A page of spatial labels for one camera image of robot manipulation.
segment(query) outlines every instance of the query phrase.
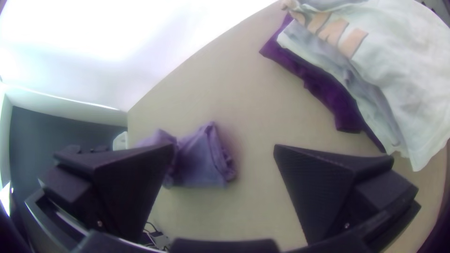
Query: tabletop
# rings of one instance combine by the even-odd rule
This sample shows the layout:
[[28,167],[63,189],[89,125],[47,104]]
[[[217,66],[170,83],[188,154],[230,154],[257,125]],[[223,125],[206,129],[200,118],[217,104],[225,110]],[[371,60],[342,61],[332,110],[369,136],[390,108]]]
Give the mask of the tabletop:
[[[161,128],[181,137],[215,121],[238,177],[225,189],[162,188],[152,221],[170,238],[272,238],[283,251],[306,246],[301,225],[273,159],[275,144],[357,156],[381,153],[365,134],[338,132],[333,115],[303,81],[258,51],[285,12],[261,10],[199,50],[128,112],[133,145]],[[394,170],[419,188],[422,206],[386,252],[416,252],[441,207],[446,148],[419,172],[394,155]]]

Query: white fabric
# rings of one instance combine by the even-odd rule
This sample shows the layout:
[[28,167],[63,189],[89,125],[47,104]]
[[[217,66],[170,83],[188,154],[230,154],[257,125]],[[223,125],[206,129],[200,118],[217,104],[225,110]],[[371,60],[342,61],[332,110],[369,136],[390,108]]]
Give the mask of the white fabric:
[[[398,135],[388,127],[389,120],[376,117],[380,108],[370,108],[373,104],[355,97],[358,107],[386,151],[390,154],[397,150],[410,157],[413,170],[419,171],[450,137],[450,29],[413,0],[351,2],[339,1],[341,7],[331,6],[332,14],[321,29],[338,19],[348,22],[337,48],[353,31],[367,33],[349,62],[364,81],[377,86],[385,96],[403,143],[392,142],[392,137]],[[315,1],[311,7],[299,1],[292,10],[305,12],[310,18],[316,10],[327,11],[320,8],[320,3]],[[300,48],[286,33],[280,34],[278,42],[316,66],[329,68],[323,61],[314,61],[317,55],[304,45]],[[330,73],[342,84],[347,81]]]
[[350,62],[345,61],[342,54],[326,42],[321,41],[296,21],[291,22],[279,34],[277,41],[282,47],[288,48],[303,59],[331,73],[344,85],[355,98],[364,120],[384,146],[404,144],[400,130],[394,130],[399,128],[397,121],[393,116],[388,117],[392,113],[385,97],[379,99],[376,96],[381,93],[379,88],[364,82],[350,65]]

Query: purple fabric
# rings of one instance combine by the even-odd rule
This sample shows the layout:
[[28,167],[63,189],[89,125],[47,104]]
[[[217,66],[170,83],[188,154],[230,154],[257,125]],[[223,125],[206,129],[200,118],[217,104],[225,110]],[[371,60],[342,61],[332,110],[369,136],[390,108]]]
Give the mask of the purple fabric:
[[292,20],[293,18],[287,14],[281,27],[261,48],[259,53],[303,79],[304,87],[333,113],[335,126],[338,131],[347,133],[364,131],[381,152],[386,152],[381,142],[362,118],[355,100],[345,87],[331,74],[278,44],[278,34]]
[[236,177],[233,160],[222,147],[214,122],[201,126],[178,141],[167,132],[157,130],[151,137],[139,142],[137,147],[167,142],[176,144],[176,152],[164,179],[164,187],[225,187],[228,181]]

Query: black cable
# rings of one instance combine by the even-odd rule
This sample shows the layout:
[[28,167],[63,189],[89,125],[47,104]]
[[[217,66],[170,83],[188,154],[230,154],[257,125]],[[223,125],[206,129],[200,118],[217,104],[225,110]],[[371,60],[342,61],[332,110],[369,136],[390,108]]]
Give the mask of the black cable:
[[153,227],[153,229],[155,230],[155,232],[159,232],[156,228],[155,228],[155,226],[153,226],[153,224],[151,223],[151,222],[147,222],[148,224],[150,224],[152,227]]

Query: black pyramid-shaped object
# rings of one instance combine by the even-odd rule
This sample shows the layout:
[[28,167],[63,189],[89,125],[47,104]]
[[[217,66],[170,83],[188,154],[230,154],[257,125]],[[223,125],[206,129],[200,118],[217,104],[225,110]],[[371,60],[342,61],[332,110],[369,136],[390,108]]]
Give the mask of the black pyramid-shaped object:
[[390,156],[357,157],[275,145],[277,162],[309,244],[325,239],[352,186],[392,168]]
[[59,151],[60,163],[40,177],[46,195],[88,228],[97,217],[103,228],[136,241],[172,162],[171,144],[76,154]]

